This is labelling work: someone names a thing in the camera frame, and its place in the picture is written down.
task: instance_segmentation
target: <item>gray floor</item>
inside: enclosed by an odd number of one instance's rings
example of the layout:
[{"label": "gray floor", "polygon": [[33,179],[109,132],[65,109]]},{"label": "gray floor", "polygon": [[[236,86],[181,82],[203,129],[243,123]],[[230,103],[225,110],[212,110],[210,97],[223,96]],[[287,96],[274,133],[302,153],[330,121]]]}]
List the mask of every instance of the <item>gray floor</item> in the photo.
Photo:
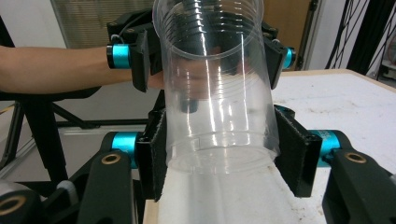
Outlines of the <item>gray floor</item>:
[{"label": "gray floor", "polygon": [[[396,80],[380,77],[379,81],[396,88]],[[64,100],[57,104],[82,119],[145,119],[157,98],[157,90],[136,91],[132,83],[102,87],[88,99]],[[0,111],[13,102],[0,102]],[[12,109],[0,115],[0,155],[3,154]],[[78,128],[60,129],[67,162],[67,172],[73,174],[100,147],[106,133],[112,131],[143,130],[143,126],[113,126],[82,131]],[[48,180],[27,122],[23,124],[18,158],[0,171],[0,178],[9,181]]]}]

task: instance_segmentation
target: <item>human arm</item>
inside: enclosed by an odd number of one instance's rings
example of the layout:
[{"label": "human arm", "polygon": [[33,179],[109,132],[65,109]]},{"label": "human arm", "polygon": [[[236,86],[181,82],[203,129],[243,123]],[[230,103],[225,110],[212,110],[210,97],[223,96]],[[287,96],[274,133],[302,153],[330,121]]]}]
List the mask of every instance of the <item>human arm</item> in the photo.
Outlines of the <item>human arm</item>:
[{"label": "human arm", "polygon": [[[106,47],[94,49],[5,48],[0,46],[0,91],[46,94],[131,81],[130,69],[110,69]],[[163,74],[148,86],[163,87]]]}]

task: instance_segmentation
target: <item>clear cup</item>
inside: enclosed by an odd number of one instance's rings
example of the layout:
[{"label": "clear cup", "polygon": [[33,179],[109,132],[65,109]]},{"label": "clear cup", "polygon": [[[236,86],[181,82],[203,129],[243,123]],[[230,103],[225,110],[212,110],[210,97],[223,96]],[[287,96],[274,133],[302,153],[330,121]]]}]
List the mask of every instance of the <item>clear cup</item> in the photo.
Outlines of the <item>clear cup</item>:
[{"label": "clear cup", "polygon": [[262,42],[262,0],[157,0],[168,167],[251,169],[278,153]]}]

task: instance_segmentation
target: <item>table surface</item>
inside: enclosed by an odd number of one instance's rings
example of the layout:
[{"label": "table surface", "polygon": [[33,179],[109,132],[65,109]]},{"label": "table surface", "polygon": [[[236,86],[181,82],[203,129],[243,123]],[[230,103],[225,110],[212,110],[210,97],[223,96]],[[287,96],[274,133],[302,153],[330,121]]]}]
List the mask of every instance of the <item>table surface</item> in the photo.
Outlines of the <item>table surface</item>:
[{"label": "table surface", "polygon": [[[282,73],[272,92],[276,105],[296,112],[307,130],[340,130],[358,151],[396,173],[396,90],[346,69]],[[312,197],[286,193],[299,223],[326,223],[321,208],[330,168],[318,168]],[[158,204],[147,202],[145,222],[158,222]]]}]

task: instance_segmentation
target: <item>stack of plastic cups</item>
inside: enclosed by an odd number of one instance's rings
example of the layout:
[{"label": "stack of plastic cups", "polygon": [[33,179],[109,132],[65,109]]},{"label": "stack of plastic cups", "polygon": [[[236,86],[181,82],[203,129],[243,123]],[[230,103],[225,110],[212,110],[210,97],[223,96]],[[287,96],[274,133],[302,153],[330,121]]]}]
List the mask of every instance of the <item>stack of plastic cups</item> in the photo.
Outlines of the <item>stack of plastic cups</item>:
[{"label": "stack of plastic cups", "polygon": [[286,222],[262,0],[157,0],[153,19],[168,128],[160,223]]}]

